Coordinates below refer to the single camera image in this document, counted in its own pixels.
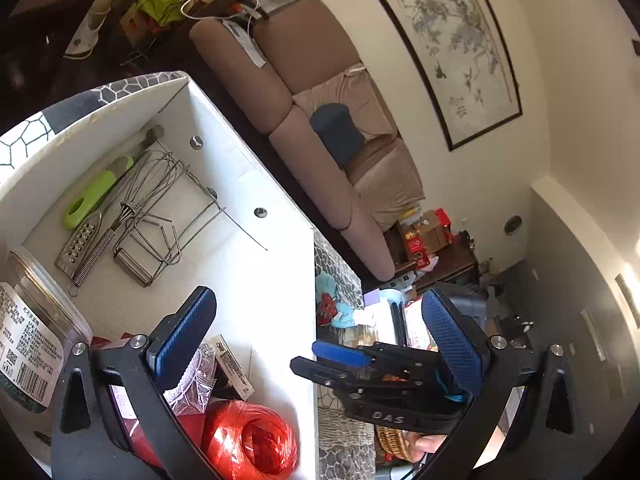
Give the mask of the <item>person's right hand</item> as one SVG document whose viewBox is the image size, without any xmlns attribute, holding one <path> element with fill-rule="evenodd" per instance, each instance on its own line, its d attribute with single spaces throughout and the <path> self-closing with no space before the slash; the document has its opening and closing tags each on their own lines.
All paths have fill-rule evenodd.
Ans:
<svg viewBox="0 0 640 480">
<path fill-rule="evenodd" d="M 407 434 L 407 441 L 409 443 L 410 462 L 416 463 L 419 460 L 422 460 L 425 454 L 436 453 L 438 448 L 446 439 L 446 434 L 420 436 L 420 434 L 416 434 L 415 432 L 409 432 Z M 506 436 L 499 428 L 496 428 L 486 444 L 483 453 L 480 454 L 480 458 L 477 460 L 475 468 L 483 466 L 494 460 L 500 452 L 500 448 L 502 448 L 504 440 L 506 440 Z"/>
</svg>

